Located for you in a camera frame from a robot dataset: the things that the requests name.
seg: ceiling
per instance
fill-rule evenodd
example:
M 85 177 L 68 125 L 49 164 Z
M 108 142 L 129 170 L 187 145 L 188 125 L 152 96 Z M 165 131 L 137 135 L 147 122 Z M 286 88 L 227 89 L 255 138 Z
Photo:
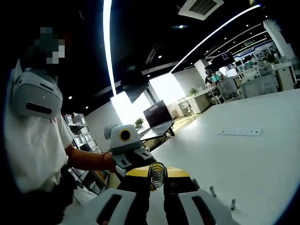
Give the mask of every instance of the ceiling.
M 185 0 L 112 0 L 110 36 L 115 82 L 132 66 L 142 72 L 181 60 L 220 25 L 251 7 L 247 0 L 224 0 L 220 8 L 201 21 L 178 15 L 184 3 Z M 108 102 L 113 94 L 112 91 L 99 94 L 110 86 L 103 39 L 103 0 L 84 1 L 80 7 L 84 20 L 76 36 L 72 37 L 72 48 L 66 54 L 66 69 L 59 78 L 59 88 L 64 96 L 62 113 L 86 115 Z M 217 56 L 237 43 L 265 31 L 261 24 L 266 15 L 263 7 L 259 7 L 240 16 L 199 46 L 174 72 L 204 57 Z M 254 40 L 261 40 L 264 35 L 266 33 Z M 235 39 L 212 53 L 232 38 Z M 239 45 L 230 51 L 236 52 L 242 47 Z M 146 75 L 141 73 L 141 76 L 150 75 L 151 78 L 171 69 L 167 67 Z

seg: power strip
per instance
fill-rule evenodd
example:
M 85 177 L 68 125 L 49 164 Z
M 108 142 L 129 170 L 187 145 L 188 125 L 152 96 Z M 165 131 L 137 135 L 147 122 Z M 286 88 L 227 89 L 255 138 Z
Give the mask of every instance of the power strip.
M 234 136 L 260 136 L 262 133 L 262 128 L 260 129 L 236 129 L 236 130 L 221 130 L 217 132 L 217 135 L 234 135 Z

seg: potted plant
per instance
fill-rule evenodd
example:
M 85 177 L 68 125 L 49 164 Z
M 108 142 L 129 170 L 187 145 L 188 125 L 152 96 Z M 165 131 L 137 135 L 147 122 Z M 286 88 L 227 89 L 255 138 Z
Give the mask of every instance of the potted plant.
M 269 54 L 266 58 L 266 61 L 271 63 L 271 64 L 274 64 L 275 63 L 275 56 Z
M 194 95 L 194 94 L 197 94 L 198 93 L 198 91 L 197 91 L 197 89 L 195 89 L 195 88 L 192 88 L 190 91 L 189 91 L 189 95 L 190 96 L 192 96 L 192 95 Z
M 135 122 L 135 128 L 141 128 L 143 123 L 144 123 L 144 119 L 138 118 Z

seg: vr headset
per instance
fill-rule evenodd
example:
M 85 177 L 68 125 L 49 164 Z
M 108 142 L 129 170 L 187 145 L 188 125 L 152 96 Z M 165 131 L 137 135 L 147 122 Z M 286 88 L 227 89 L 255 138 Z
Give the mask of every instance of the vr headset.
M 60 114 L 62 93 L 49 75 L 26 70 L 13 82 L 11 107 L 20 116 L 52 119 Z

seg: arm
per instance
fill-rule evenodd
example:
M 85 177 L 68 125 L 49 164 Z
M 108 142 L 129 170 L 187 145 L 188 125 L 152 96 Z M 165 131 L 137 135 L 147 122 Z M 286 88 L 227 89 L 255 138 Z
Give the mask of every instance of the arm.
M 70 166 L 80 170 L 110 170 L 116 172 L 115 161 L 110 153 L 90 153 L 74 148 L 72 144 L 65 148 Z

